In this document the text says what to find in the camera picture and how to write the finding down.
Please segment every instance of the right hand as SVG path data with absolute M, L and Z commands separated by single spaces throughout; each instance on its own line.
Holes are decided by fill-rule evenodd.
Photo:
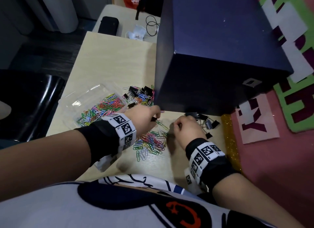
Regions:
M 192 116 L 180 116 L 173 124 L 175 138 L 183 150 L 185 150 L 186 146 L 194 139 L 206 139 L 206 135 L 201 126 Z

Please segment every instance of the left hand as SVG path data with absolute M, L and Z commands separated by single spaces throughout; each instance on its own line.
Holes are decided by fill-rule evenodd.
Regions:
M 156 105 L 152 107 L 136 105 L 128 109 L 124 115 L 132 121 L 136 128 L 136 136 L 140 137 L 154 128 L 156 122 L 151 122 L 151 119 L 155 115 L 160 118 L 160 107 Z

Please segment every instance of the black case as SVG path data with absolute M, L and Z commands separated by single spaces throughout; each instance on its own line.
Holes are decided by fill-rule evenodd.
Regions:
M 119 20 L 115 17 L 104 16 L 100 22 L 98 33 L 116 36 Z

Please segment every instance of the pile of paper clips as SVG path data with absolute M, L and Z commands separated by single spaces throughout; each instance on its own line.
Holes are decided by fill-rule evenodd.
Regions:
M 154 104 L 154 86 L 151 88 L 145 86 L 143 88 L 131 86 L 123 89 L 129 89 L 128 94 L 124 94 L 123 97 L 128 103 L 128 107 L 131 108 L 137 104 L 152 106 Z
M 119 111 L 125 105 L 116 94 L 105 97 L 99 104 L 93 106 L 88 111 L 82 113 L 82 117 L 77 120 L 80 127 L 89 126 L 92 122 L 100 120 L 101 117 Z
M 168 131 L 168 128 L 159 120 L 157 120 L 156 123 Z M 160 127 L 158 129 L 158 132 L 149 131 L 146 135 L 135 141 L 133 149 L 136 150 L 136 159 L 138 162 L 140 159 L 145 161 L 148 157 L 148 153 L 153 155 L 161 155 L 162 151 L 165 150 L 167 132 L 162 131 Z

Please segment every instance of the face mask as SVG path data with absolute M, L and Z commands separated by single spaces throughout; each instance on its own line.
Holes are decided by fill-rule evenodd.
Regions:
M 133 32 L 127 32 L 129 39 L 143 41 L 143 38 L 146 34 L 146 29 L 141 25 L 135 25 Z

